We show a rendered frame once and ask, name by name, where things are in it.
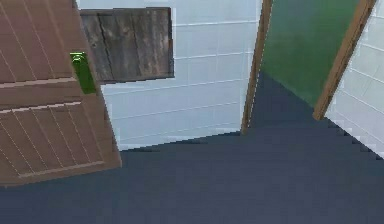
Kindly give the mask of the dark weathered wood panel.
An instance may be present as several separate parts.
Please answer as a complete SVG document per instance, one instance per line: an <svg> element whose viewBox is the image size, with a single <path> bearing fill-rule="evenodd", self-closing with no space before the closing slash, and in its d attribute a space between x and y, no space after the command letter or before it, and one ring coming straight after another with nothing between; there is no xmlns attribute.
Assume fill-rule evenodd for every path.
<svg viewBox="0 0 384 224"><path fill-rule="evenodd" d="M169 7L82 9L80 18L99 83L174 76Z"/></svg>

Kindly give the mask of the brown wooden door frame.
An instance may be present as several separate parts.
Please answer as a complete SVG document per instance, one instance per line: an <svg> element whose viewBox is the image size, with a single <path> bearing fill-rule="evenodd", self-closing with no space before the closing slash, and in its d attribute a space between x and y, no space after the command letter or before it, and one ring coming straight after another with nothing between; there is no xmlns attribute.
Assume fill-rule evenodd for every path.
<svg viewBox="0 0 384 224"><path fill-rule="evenodd" d="M265 72L321 120L379 0L262 0L241 133Z"/></svg>

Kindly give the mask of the brown panelled room door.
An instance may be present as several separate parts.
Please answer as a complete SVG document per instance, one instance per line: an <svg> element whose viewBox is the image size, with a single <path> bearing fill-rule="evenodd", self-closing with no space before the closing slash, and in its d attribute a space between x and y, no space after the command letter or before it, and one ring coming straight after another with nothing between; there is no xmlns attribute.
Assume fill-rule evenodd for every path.
<svg viewBox="0 0 384 224"><path fill-rule="evenodd" d="M95 93L71 52L87 54ZM0 187L121 165L76 0L0 0Z"/></svg>

